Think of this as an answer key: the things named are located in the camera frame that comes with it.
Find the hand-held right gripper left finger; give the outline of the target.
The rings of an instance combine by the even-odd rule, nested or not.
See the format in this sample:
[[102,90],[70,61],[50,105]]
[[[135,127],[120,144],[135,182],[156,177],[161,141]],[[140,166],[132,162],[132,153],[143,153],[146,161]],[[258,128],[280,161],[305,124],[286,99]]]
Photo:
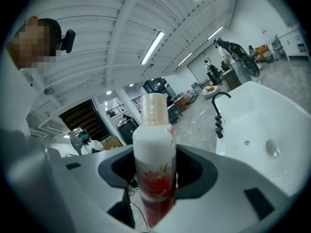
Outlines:
[[77,233],[134,233],[135,222],[126,188],[112,187],[99,173],[106,159],[129,147],[62,158],[48,148],[53,177]]

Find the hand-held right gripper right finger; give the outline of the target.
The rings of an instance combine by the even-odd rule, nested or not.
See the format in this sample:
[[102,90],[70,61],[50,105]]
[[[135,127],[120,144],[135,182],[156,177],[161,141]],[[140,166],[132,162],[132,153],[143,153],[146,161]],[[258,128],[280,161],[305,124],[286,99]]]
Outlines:
[[157,233],[265,233],[301,190],[301,165],[283,153],[218,155],[177,147],[178,189]]

